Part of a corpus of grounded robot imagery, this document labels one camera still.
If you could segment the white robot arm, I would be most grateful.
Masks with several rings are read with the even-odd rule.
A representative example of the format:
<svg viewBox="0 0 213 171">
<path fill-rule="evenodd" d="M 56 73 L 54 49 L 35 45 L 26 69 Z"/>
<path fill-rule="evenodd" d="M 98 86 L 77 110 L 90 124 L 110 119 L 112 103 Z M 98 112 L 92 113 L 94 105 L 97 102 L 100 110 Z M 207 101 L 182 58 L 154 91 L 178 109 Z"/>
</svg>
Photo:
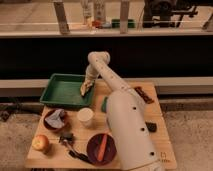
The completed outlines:
<svg viewBox="0 0 213 171">
<path fill-rule="evenodd" d="M 106 117 L 123 171 L 165 171 L 145 124 L 143 98 L 109 66 L 108 52 L 90 52 L 86 79 L 98 76 L 112 90 L 107 99 Z"/>
</svg>

